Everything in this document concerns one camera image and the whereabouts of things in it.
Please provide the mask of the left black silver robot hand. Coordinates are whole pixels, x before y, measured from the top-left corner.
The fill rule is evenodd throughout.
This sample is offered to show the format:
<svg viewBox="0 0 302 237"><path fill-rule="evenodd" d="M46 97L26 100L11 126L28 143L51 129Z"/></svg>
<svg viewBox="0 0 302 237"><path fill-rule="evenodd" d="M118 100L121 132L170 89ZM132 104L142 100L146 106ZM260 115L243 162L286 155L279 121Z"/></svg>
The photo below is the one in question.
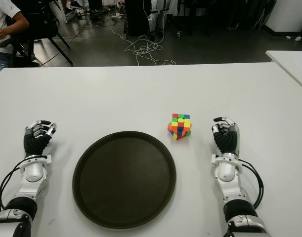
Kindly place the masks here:
<svg viewBox="0 0 302 237"><path fill-rule="evenodd" d="M25 158L41 156L56 130L57 125L47 120L36 120L28 125L23 138Z"/></svg>

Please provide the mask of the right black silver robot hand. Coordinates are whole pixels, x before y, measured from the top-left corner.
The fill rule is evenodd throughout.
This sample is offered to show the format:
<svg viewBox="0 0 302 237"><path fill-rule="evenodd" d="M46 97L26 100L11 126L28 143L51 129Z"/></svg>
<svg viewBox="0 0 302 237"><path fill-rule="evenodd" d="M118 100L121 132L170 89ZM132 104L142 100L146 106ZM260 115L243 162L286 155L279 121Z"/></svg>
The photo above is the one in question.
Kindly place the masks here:
<svg viewBox="0 0 302 237"><path fill-rule="evenodd" d="M233 154L237 158L240 153L240 131L237 123L229 117L217 117L213 119L213 137L221 154Z"/></svg>

